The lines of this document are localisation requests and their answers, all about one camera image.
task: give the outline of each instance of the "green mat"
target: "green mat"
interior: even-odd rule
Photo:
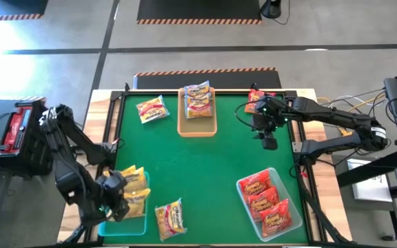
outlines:
[[[236,181],[267,167],[276,169],[301,215],[296,179],[290,177],[292,148],[287,128],[274,134],[275,151],[264,150],[250,127],[238,122],[235,108],[246,95],[217,95],[218,131],[211,138],[182,138],[177,133],[177,95],[163,99],[171,112],[167,118],[141,124],[136,105],[157,95],[127,96],[116,169],[144,167],[151,177],[147,231],[142,236],[105,237],[113,244],[264,244],[255,234],[236,190]],[[240,116],[250,115],[240,110]],[[161,242],[154,215],[156,206],[182,198],[188,231]],[[269,243],[307,244],[305,225]]]

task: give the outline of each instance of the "orange tray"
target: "orange tray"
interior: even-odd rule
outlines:
[[[210,87],[212,95],[212,117],[186,119],[185,116],[185,89],[179,89],[179,107],[177,118],[177,132],[182,137],[213,137],[217,133],[217,111],[215,108],[215,89]]]

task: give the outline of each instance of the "concrete floor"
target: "concrete floor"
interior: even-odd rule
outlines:
[[[93,83],[94,88],[122,89],[137,72],[276,67],[283,87],[314,88],[318,96],[329,99],[382,88],[385,77],[397,76],[397,49],[105,54],[106,48],[397,44],[397,0],[292,0],[292,15],[284,26],[271,20],[263,25],[137,25],[139,0],[127,0],[119,1],[109,33],[113,5],[113,0],[50,0],[40,20],[0,21],[0,94],[46,96],[48,105],[69,105],[82,123]],[[287,0],[283,5],[286,17]],[[101,50],[105,33],[111,39]],[[93,50],[81,54],[81,48]],[[3,55],[4,50],[28,50],[30,55]],[[96,81],[99,58],[105,55]],[[388,137],[396,139],[396,128],[383,107],[376,109],[376,116]],[[326,127],[326,132],[330,138],[338,136],[333,128]],[[392,146],[374,156],[395,150]],[[49,184],[50,190],[56,190]],[[63,208],[63,201],[50,207]],[[6,214],[20,211],[32,210],[14,207]],[[355,241],[364,244],[380,245],[380,234],[372,227],[390,225],[388,215],[375,211],[347,209],[347,217]],[[38,220],[31,216],[29,221]],[[49,245],[54,240],[53,235],[37,236],[36,242],[19,238],[12,246]]]

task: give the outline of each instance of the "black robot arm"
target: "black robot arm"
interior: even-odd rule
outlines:
[[[110,171],[108,177],[100,176],[94,180],[76,161],[68,138],[86,153],[91,165],[111,165],[112,150],[94,144],[76,126],[72,110],[65,105],[45,111],[39,124],[52,150],[56,186],[69,205],[76,203],[79,207],[81,226],[78,229],[98,225],[109,217],[115,221],[122,220],[129,209],[123,198],[126,180],[117,171]],[[111,216],[106,216],[107,210],[111,210]]]
[[[320,121],[340,127],[346,127],[355,132],[350,136],[333,138],[326,141],[303,141],[295,143],[294,150],[299,154],[301,162],[315,164],[323,153],[346,149],[363,149],[369,152],[379,151],[387,145],[385,128],[374,118],[366,114],[355,114],[335,107],[323,107],[317,102],[304,97],[285,99],[264,96],[256,104],[259,114],[253,116],[253,127],[263,139],[265,149],[276,149],[273,132],[288,121]]]

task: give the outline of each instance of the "plastic tray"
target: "plastic tray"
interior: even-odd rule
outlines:
[[[252,218],[251,214],[250,214],[250,210],[249,207],[247,206],[247,204],[245,203],[244,199],[243,199],[243,193],[241,192],[240,189],[240,181],[249,177],[245,177],[242,178],[240,180],[237,181],[236,184],[236,188],[238,191],[238,194],[240,195],[240,199],[241,202],[243,203],[243,206],[245,206],[246,209],[246,213],[249,216],[249,219],[251,220],[252,226],[255,229],[256,235],[260,238],[261,241],[263,242],[267,242],[271,239],[274,239],[278,236],[281,236],[295,228],[300,227],[303,224],[303,220],[301,220],[300,214],[298,213],[298,211],[296,211],[294,202],[292,202],[292,199],[289,197],[289,194],[287,193],[286,188],[284,187],[283,182],[280,179],[280,176],[278,175],[278,173],[276,172],[276,170],[274,168],[267,168],[269,170],[269,177],[270,180],[272,182],[273,185],[276,186],[277,190],[278,190],[278,195],[280,196],[280,200],[284,200],[284,199],[289,199],[289,211],[290,211],[290,216],[292,217],[292,225],[284,230],[281,230],[279,232],[277,232],[276,234],[272,235],[272,236],[268,236],[268,237],[263,237],[261,235],[262,231],[261,231],[261,222],[255,223],[254,219]]]
[[[177,118],[177,132],[182,137],[212,137],[217,133],[217,112],[215,109],[215,90],[210,87],[212,95],[212,117],[186,119],[185,116],[185,89],[179,89],[179,107]]]
[[[145,172],[147,186],[150,187],[150,175]],[[97,233],[100,236],[141,236],[146,232],[148,200],[151,194],[145,199],[145,216],[124,219],[121,222],[104,221],[99,224]]]

